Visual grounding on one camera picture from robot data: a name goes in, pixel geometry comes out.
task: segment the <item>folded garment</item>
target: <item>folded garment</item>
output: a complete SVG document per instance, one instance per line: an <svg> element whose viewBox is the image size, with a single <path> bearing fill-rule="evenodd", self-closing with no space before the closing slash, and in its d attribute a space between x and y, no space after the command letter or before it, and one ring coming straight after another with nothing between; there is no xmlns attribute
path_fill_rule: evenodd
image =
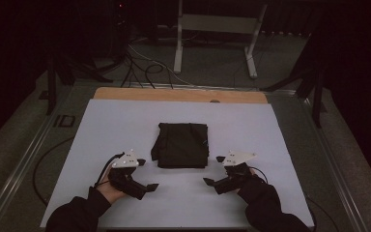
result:
<svg viewBox="0 0 371 232"><path fill-rule="evenodd" d="M152 160L161 168L204 168L208 163L208 127L205 124L158 125L160 133Z"/></svg>

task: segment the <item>floor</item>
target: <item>floor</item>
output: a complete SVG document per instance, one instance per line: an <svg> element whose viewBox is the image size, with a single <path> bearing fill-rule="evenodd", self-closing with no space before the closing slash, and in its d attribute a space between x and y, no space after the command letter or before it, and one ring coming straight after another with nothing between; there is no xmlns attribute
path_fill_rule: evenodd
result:
<svg viewBox="0 0 371 232"><path fill-rule="evenodd" d="M240 38L220 45L203 45L206 41L185 40L181 74L153 66L147 77L164 88L170 88L171 81L175 88L257 91L287 77L306 44L306 39L300 37L261 35L254 49L258 70L254 80L247 74L242 41ZM161 39L158 44L139 39L130 45L128 52L138 58L134 61L144 70L156 63L172 69L175 39ZM98 60L99 65L107 62ZM45 116L47 102L39 100L46 90L45 74L37 80L36 91L0 130L0 231L43 231L39 227L45 206L34 193L35 168L37 189L47 200L71 146L66 139L76 133L87 101L100 86L120 86L129 63L126 60L104 74L113 80L110 84L76 72L77 80L72 87L59 86L60 101L53 115L75 116L76 122L69 128L55 124L54 116ZM145 72L135 68L134 73L138 81L130 75L125 87L151 87ZM335 231L335 225L340 231L371 231L371 170L329 91L324 91L322 128L317 129L309 120L307 102L293 95L298 84L267 94L267 98L277 115L302 189L317 203L309 201L318 221L316 231ZM25 164L22 170L19 163Z"/></svg>

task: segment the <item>black cable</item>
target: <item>black cable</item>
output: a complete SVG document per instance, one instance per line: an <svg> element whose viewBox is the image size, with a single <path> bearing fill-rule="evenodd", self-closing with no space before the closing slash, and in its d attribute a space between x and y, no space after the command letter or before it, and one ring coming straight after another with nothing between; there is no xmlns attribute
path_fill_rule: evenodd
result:
<svg viewBox="0 0 371 232"><path fill-rule="evenodd" d="M39 193L38 191L38 187L36 185L36 173L38 172L38 167L39 165L41 164L42 160L47 156L49 155L54 149L58 148L59 146L69 142L70 140L74 139L74 136L73 137L70 137L58 144L56 144L55 146L51 147L49 150L47 150L42 156L41 158L38 160L38 162L36 163L35 165L35 169L33 170L33 175L32 175L32 184L33 184L33 190L35 191L35 194L39 197L39 199L41 199L42 203L47 206L47 202L46 200L44 200L44 198L42 197L42 195Z"/></svg>
<svg viewBox="0 0 371 232"><path fill-rule="evenodd" d="M261 60L262 60L262 57L263 57L265 51L268 50L268 49L270 49L270 47L271 47L271 45L272 45L272 40L273 40L274 36L275 36L275 34L272 34L272 35L271 35L270 44L269 44L268 47L267 47L266 49L264 49L264 51L261 53L260 59L258 60L258 63L257 63L257 65L256 65L256 69L257 69L257 70L259 70L259 68L260 68Z"/></svg>
<svg viewBox="0 0 371 232"><path fill-rule="evenodd" d="M313 211L311 210L311 208L309 206L308 206L308 210L309 210L309 213L311 213L312 220L314 222L314 228L313 228L312 232L316 232L316 229L318 228L318 222L316 220L315 214L313 213Z"/></svg>
<svg viewBox="0 0 371 232"><path fill-rule="evenodd" d="M101 186L101 185L104 185L104 184L106 184L106 183L109 183L109 182L110 182L110 181L101 182L101 183L98 184L98 187Z"/></svg>
<svg viewBox="0 0 371 232"><path fill-rule="evenodd" d="M98 72L98 73L110 72L110 71L118 68L121 65L122 65L122 62L117 62L117 61L113 60L113 63L112 64L105 65L103 67L96 68L96 69L94 69L94 71L95 72Z"/></svg>
<svg viewBox="0 0 371 232"><path fill-rule="evenodd" d="M264 178L265 178L265 182L268 183L267 176L264 174L263 171L261 171L260 169L258 169L258 168L256 168L256 167L253 167L253 166L248 166L248 167L249 167L249 168L253 168L253 169L255 169L255 170L261 172L261 174L262 174L262 175L264 176Z"/></svg>
<svg viewBox="0 0 371 232"><path fill-rule="evenodd" d="M130 59L128 52L126 52L126 56L128 56L128 58L130 60L130 65L128 67L128 73L126 73L125 79L123 79L122 84L120 85L120 88L123 88L126 81L128 80L128 76L130 75L130 73L132 72L132 69L133 69L133 62L132 62L132 59Z"/></svg>
<svg viewBox="0 0 371 232"><path fill-rule="evenodd" d="M143 71L144 74L145 74L145 77L147 79L147 81L152 85L152 87L154 89L156 89L156 87L154 86L153 82L151 81L150 77L148 76L149 73L153 73L153 74L157 74L157 73L161 73L163 71L163 69L166 69L167 70L167 74L168 74L168 81L170 83L170 86L171 86L171 89L174 89L173 87L173 83L172 83L172 80L171 80L171 75L170 75L170 72L167 68L167 66L158 61L158 60L153 60L153 59L145 59L145 58L140 58L140 57L133 57L131 56L131 54L128 54L128 58L131 62L133 62L133 65L135 67L137 67L139 70ZM143 61L152 61L152 62L155 62L157 63L156 65L150 65L146 68L146 70L144 70L142 67L140 67L137 63L135 63L133 60L143 60ZM153 68L153 67L160 67L160 69L158 71L155 71L155 72L150 72L150 69Z"/></svg>
<svg viewBox="0 0 371 232"><path fill-rule="evenodd" d="M110 158L108 160L108 162L106 163L106 165L104 166L103 170L101 171L100 175L99 175L99 178L98 180L95 182L95 188L101 184L104 184L104 183L100 183L101 181L101 178L103 177L104 175L104 172L106 171L107 167L109 166L110 162L113 161L114 159L116 159L117 157L121 156L121 155L124 155L125 153L122 153L122 154L118 154L118 155L114 155L112 158Z"/></svg>
<svg viewBox="0 0 371 232"><path fill-rule="evenodd" d="M130 78L128 79L128 88L130 88L131 87L131 77L132 77L133 75L131 75L130 76Z"/></svg>
<svg viewBox="0 0 371 232"><path fill-rule="evenodd" d="M134 76L135 80L137 80L137 83L141 86L141 88L144 88L144 86L141 84L140 80L138 79L137 75L135 74L134 70L131 71L132 76Z"/></svg>
<svg viewBox="0 0 371 232"><path fill-rule="evenodd" d="M240 65L237 67L237 69L233 72L233 74L231 75L231 76L233 76L233 89L238 90L237 87L236 87L236 73L241 69L241 67L242 67L244 64L246 64L246 62L247 62L248 60L249 60L249 59L244 59L244 60L240 63Z"/></svg>
<svg viewBox="0 0 371 232"><path fill-rule="evenodd" d="M320 206L318 203L316 203L314 200L312 200L309 196L305 196L305 198L306 198L306 200L308 200L308 201L312 202L314 205L316 205L320 210L322 210L322 212L324 212L324 214L326 216L328 216L328 218L330 219L330 221L332 221L332 224L335 227L336 231L339 232L339 228L338 228L337 224L335 223L335 221L333 220L333 218L328 214L328 212L326 210L324 210L324 208L322 208L322 206Z"/></svg>
<svg viewBox="0 0 371 232"><path fill-rule="evenodd" d="M201 37L204 39L203 43L196 41L196 38L193 38L186 42L189 42L190 44L193 44L194 46L220 46L220 45L228 44L230 42L234 42L241 36L241 34L233 34L231 39L228 39L228 40L225 40L219 43L210 43L210 40L207 38L207 35L204 35L204 33L202 34L203 35L201 35ZM184 47L192 47L192 45L187 45L186 43L184 43Z"/></svg>

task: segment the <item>sleeve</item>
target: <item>sleeve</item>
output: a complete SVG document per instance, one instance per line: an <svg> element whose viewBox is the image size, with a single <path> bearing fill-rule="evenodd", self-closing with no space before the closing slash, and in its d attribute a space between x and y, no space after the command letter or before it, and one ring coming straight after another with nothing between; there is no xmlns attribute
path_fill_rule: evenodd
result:
<svg viewBox="0 0 371 232"><path fill-rule="evenodd" d="M45 231L96 231L99 217L110 206L110 203L98 190L90 187L87 199L75 197L70 203L57 208L47 221Z"/></svg>
<svg viewBox="0 0 371 232"><path fill-rule="evenodd" d="M309 232L296 216L284 214L275 188L258 176L248 180L238 195L248 204L245 215L249 224L267 232Z"/></svg>

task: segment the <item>metal frame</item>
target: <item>metal frame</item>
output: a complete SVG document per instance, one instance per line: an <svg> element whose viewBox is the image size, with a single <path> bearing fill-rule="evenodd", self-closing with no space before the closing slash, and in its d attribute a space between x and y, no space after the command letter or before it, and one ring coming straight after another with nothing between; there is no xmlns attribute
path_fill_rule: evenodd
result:
<svg viewBox="0 0 371 232"><path fill-rule="evenodd" d="M169 85L156 85L157 88L169 88ZM222 88L222 87L189 87L184 85L176 85L176 89L210 89L210 90L234 90L233 88ZM13 199L14 195L20 184L23 181L23 177L25 176L26 172L28 171L34 157L40 150L45 137L49 131L49 128L52 126L53 121L55 120L54 115L62 106L62 103L66 100L71 91L71 87L65 87L59 96L59 104L57 104L56 108L54 109L51 116L48 116L46 120L43 122L42 126L40 127L39 131L35 135L34 139L31 141L30 146L28 147L27 151L25 152L23 158L16 166L14 172L7 180L6 184L2 188L0 192L0 219L5 214L11 200ZM273 93L265 93L268 96L286 96L286 97L294 97L295 91L275 91ZM302 109L306 115L307 123L310 124L311 128L314 130L318 140L320 141L323 149L323 153L325 154L325 158L328 164L328 171L332 177L333 183L336 186L337 192L339 197L341 198L342 204L348 214L350 222L354 227L356 232L366 232L368 231L366 225L360 215L360 212L357 208L357 205L351 195L351 192L346 184L346 181L339 169L339 166L336 164L334 155L332 150L330 149L327 139L322 132L321 129L315 127L313 123L312 115L311 115L311 104L308 100L301 101Z"/></svg>
<svg viewBox="0 0 371 232"><path fill-rule="evenodd" d="M257 18L183 14L183 0L179 0L177 48L174 60L174 73L179 74L182 72L183 30L197 30L252 34L251 43L244 49L244 54L246 64L248 65L249 76L251 78L258 77L254 59L252 57L252 51L257 42L266 10L267 5L264 4Z"/></svg>

